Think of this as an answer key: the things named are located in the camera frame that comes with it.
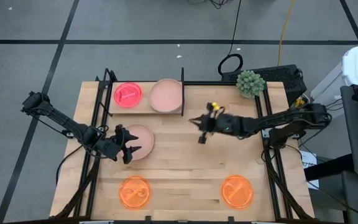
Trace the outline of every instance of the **yellow cable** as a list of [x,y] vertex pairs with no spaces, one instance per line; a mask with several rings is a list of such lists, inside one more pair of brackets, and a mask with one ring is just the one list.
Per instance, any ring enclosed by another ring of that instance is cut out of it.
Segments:
[[290,14],[291,14],[291,10],[292,10],[292,6],[293,6],[294,2],[295,2],[295,0],[291,0],[290,8],[288,9],[287,17],[285,18],[283,31],[281,32],[280,45],[278,46],[278,62],[277,62],[277,66],[280,66],[280,62],[281,62],[281,44],[282,44],[283,39],[284,39],[285,28],[287,27],[287,22],[288,22],[288,19],[290,18]]

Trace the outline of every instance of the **orange plate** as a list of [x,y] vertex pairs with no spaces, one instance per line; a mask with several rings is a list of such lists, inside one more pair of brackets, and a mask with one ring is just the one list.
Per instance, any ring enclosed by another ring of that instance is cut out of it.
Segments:
[[141,176],[128,177],[121,184],[119,200],[128,209],[141,209],[147,205],[152,194],[149,182]]
[[245,177],[231,175],[222,183],[221,196],[229,207],[245,209],[254,199],[254,190]]

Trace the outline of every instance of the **white bin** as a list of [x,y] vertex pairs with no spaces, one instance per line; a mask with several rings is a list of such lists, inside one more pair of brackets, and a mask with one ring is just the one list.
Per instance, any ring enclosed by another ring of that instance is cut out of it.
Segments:
[[[353,84],[358,85],[358,47],[348,50],[343,56],[342,62],[336,65],[311,91],[312,102],[329,105],[341,98],[341,86],[351,86]],[[343,114],[343,109],[335,110],[342,107],[341,101],[336,104],[339,105],[332,107],[332,110],[329,111],[333,118]]]

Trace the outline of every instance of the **green plant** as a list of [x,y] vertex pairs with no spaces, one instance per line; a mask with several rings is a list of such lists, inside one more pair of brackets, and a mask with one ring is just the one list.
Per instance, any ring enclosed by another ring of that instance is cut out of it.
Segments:
[[253,98],[259,96],[259,93],[264,89],[265,80],[254,71],[243,71],[237,76],[237,89],[245,98]]

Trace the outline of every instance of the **wooden table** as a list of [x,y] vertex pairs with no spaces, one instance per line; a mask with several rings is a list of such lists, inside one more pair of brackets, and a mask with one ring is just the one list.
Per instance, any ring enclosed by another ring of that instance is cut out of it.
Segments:
[[[267,83],[273,113],[288,108],[282,83]],[[74,120],[90,124],[98,83],[83,82]],[[117,124],[144,124],[155,134],[151,154],[139,161],[124,165],[103,159],[99,169],[92,219],[153,220],[274,221],[273,206],[266,166],[260,159],[262,140],[256,134],[245,140],[215,134],[208,136],[205,145],[198,144],[200,132],[188,122],[206,112],[207,102],[218,102],[228,113],[256,118],[254,100],[241,97],[234,86],[185,86],[184,117],[179,114],[115,114],[108,118],[108,136]],[[295,140],[288,145],[298,148]],[[66,155],[77,148],[76,140],[68,140]],[[63,165],[50,214],[58,213],[78,188],[85,151],[80,150]],[[314,216],[299,153],[292,148],[282,149],[282,161],[289,191],[305,212]],[[245,210],[233,210],[220,197],[222,181],[239,174],[249,179],[254,188],[254,201]],[[118,189],[131,175],[145,177],[151,185],[152,197],[142,210],[127,210],[119,202]],[[281,216],[285,217],[282,195],[277,188]],[[85,214],[83,196],[81,214]]]

